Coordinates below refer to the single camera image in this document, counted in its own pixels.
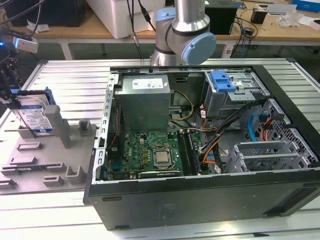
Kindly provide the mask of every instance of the metal table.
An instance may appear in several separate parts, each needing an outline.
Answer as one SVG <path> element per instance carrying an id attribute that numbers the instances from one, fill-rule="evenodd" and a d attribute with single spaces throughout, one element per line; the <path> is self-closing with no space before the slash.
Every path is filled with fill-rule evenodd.
<path id="1" fill-rule="evenodd" d="M 297 63 L 276 59 L 210 59 L 215 66 L 264 65 L 281 88 L 320 132 L 320 86 Z M 52 89 L 61 115 L 70 124 L 88 119 L 100 124 L 107 76 L 112 66 L 148 66 L 148 60 L 49 61 L 38 65 L 25 90 Z M 6 111 L 0 119 L 0 166 L 7 162 L 19 137 L 19 123 Z M 0 196 L 0 234 L 4 239 L 105 239 L 144 240 L 205 238 L 319 239 L 320 197 L 289 217 L 260 218 L 182 226 L 107 231 L 92 206 L 84 206 L 83 191 Z"/>

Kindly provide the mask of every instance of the ram slot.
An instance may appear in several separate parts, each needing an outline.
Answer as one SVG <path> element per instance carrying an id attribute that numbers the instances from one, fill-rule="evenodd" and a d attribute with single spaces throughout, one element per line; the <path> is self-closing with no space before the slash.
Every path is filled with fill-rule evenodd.
<path id="1" fill-rule="evenodd" d="M 197 157 L 197 152 L 196 152 L 196 149 L 195 149 L 195 145 L 194 145 L 194 141 L 192 139 L 191 133 L 188 132 L 186 137 L 189 140 L 190 148 L 188 148 L 188 149 L 189 149 L 190 155 L 191 155 L 193 163 L 194 163 L 195 171 L 197 173 L 199 173 L 200 172 L 199 160 L 198 160 L 198 157 Z"/>
<path id="2" fill-rule="evenodd" d="M 184 176 L 196 175 L 197 171 L 193 161 L 192 153 L 190 151 L 190 142 L 185 133 L 178 133 L 178 146 L 181 154 L 181 163 Z"/>

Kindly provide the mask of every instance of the lab floor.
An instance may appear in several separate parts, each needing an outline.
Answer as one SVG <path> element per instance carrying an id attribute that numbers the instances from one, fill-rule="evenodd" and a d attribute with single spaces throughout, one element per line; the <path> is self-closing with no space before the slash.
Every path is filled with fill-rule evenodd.
<path id="1" fill-rule="evenodd" d="M 155 50 L 154 44 L 141 44 L 141 51 L 144 58 L 149 58 Z M 100 44 L 71 44 L 71 50 L 76 60 L 88 59 L 138 59 L 139 55 L 134 44 L 114 43 L 107 44 L 107 55 L 102 55 Z M 217 48 L 211 58 L 220 58 L 224 46 L 217 45 Z M 247 53 L 247 58 L 274 58 L 279 46 L 260 45 L 257 49 L 250 49 Z M 64 60 L 64 55 L 59 44 L 40 44 L 37 58 L 40 60 Z M 233 58 L 240 58 L 241 53 L 235 53 Z M 303 46 L 285 46 L 281 58 L 294 58 L 301 64 L 316 80 L 320 80 L 320 54 L 315 55 L 309 52 Z M 24 70 L 21 69 L 22 79 L 25 81 L 32 69 L 37 65 L 38 61 L 28 52 L 23 57 Z M 2 116 L 5 106 L 0 104 L 0 116 Z"/>

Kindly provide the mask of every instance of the table leg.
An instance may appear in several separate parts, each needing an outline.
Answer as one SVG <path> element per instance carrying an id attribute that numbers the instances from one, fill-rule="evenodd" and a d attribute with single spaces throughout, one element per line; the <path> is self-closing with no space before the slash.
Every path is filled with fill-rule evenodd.
<path id="1" fill-rule="evenodd" d="M 232 50 L 234 49 L 233 43 L 226 43 L 222 52 L 222 59 L 229 59 L 231 57 Z"/>
<path id="2" fill-rule="evenodd" d="M 280 46 L 279 50 L 274 54 L 275 57 L 280 57 L 282 50 L 285 48 L 285 46 Z"/>
<path id="3" fill-rule="evenodd" d="M 72 52 L 70 50 L 70 46 L 69 46 L 68 40 L 67 39 L 61 39 L 60 45 L 61 45 L 65 60 L 73 60 L 74 59 L 74 55 L 72 54 Z"/>
<path id="4" fill-rule="evenodd" d="M 107 45 L 105 43 L 101 43 L 101 50 L 102 50 L 102 55 L 106 56 L 107 55 Z"/>

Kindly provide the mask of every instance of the motherboard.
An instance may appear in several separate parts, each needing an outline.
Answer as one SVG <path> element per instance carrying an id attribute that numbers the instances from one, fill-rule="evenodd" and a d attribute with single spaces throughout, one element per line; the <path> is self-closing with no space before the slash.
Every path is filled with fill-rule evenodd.
<path id="1" fill-rule="evenodd" d="M 123 160 L 114 163 L 112 168 L 113 171 L 131 173 L 130 178 L 136 178 L 136 173 L 149 177 L 157 172 L 189 175 L 190 168 L 199 171 L 201 146 L 197 131 L 130 133 L 125 135 Z"/>

